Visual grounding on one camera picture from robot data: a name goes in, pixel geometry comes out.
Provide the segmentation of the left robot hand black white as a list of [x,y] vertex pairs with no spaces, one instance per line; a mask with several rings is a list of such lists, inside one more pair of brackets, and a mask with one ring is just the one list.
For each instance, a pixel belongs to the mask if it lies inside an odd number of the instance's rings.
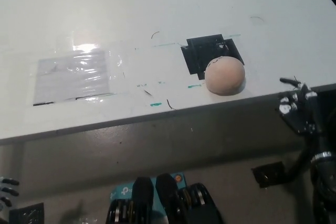
[[10,196],[19,196],[19,192],[16,189],[19,185],[19,181],[1,176],[1,211],[3,211],[5,207],[12,207]]

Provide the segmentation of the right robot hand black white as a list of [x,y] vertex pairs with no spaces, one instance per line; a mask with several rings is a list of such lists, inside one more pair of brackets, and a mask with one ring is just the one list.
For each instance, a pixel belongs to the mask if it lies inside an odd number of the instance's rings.
[[280,82],[294,87],[291,93],[280,99],[280,117],[295,133],[310,140],[311,161],[314,163],[335,158],[335,150],[327,134],[318,94],[306,83],[296,79],[280,78]]

